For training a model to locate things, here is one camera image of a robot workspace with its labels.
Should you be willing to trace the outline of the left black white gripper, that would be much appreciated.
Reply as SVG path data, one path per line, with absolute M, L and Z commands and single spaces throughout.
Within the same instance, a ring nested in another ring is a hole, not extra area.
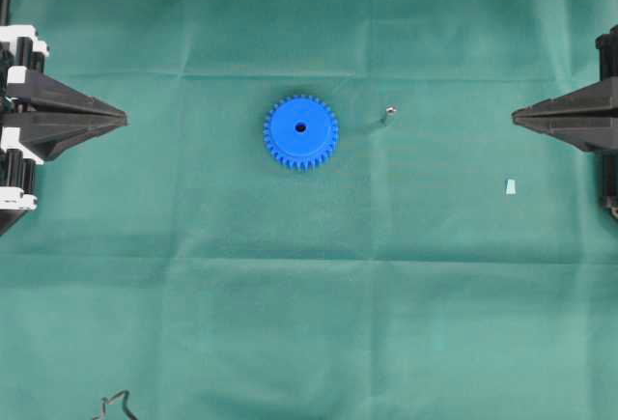
M 38 167 L 76 145 L 127 125 L 124 111 L 45 75 L 47 56 L 48 46 L 34 26 L 1 28 L 3 210 L 36 209 Z

